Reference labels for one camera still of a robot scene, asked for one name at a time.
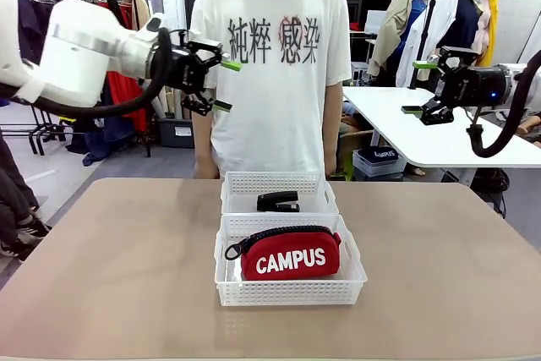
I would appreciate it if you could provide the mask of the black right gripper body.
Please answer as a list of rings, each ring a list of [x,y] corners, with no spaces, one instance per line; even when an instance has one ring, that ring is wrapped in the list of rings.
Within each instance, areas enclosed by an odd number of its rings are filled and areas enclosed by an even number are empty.
[[[461,65],[441,76],[434,94],[445,107],[495,107],[507,95],[507,76],[501,67]]]

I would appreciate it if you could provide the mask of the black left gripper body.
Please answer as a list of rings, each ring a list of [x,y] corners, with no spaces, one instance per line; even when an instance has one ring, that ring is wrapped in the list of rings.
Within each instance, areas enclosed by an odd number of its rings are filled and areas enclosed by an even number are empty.
[[[205,88],[205,78],[210,68],[196,52],[174,46],[172,67],[168,74],[168,86],[188,95],[200,93]]]

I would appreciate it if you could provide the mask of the person's right hand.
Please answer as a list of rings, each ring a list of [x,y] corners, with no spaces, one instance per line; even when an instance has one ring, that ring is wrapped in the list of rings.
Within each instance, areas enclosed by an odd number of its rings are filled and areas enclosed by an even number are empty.
[[[210,157],[197,157],[194,166],[194,178],[218,179],[220,172],[213,159]]]

